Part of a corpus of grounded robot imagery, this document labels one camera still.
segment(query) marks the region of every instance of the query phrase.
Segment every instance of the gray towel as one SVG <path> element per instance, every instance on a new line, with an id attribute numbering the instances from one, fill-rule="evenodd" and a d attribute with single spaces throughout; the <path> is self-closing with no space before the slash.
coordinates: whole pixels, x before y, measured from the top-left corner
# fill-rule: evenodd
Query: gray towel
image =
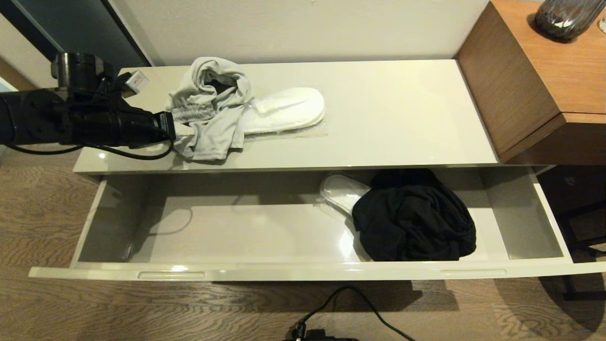
<path id="1" fill-rule="evenodd" d="M 216 57 L 196 59 L 166 105 L 176 123 L 195 131 L 175 141 L 175 150 L 192 160 L 223 160 L 229 148 L 244 147 L 240 117 L 252 98 L 239 65 Z"/>

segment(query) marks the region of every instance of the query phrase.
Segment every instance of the white wall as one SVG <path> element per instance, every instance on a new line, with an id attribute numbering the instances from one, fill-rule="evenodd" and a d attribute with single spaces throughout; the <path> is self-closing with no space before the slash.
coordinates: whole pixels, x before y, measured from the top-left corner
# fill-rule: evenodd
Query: white wall
<path id="1" fill-rule="evenodd" d="M 154 65 L 452 58 L 488 0 L 113 0 Z"/>
<path id="2" fill-rule="evenodd" d="M 50 61 L 38 51 L 17 29 L 0 15 L 0 58 L 38 87 L 54 87 L 57 82 L 50 75 Z"/>

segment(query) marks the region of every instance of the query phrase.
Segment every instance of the drawer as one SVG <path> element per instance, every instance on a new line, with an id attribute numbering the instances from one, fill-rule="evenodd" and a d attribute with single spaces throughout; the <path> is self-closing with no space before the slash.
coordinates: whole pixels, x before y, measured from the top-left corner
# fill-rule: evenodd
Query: drawer
<path id="1" fill-rule="evenodd" d="M 109 175 L 69 268 L 31 277 L 89 280 L 426 280 L 606 271 L 573 263 L 528 167 L 439 168 L 476 223 L 455 262 L 373 262 L 353 225 L 318 202 L 328 172 Z M 373 170 L 348 175 L 368 181 Z"/>

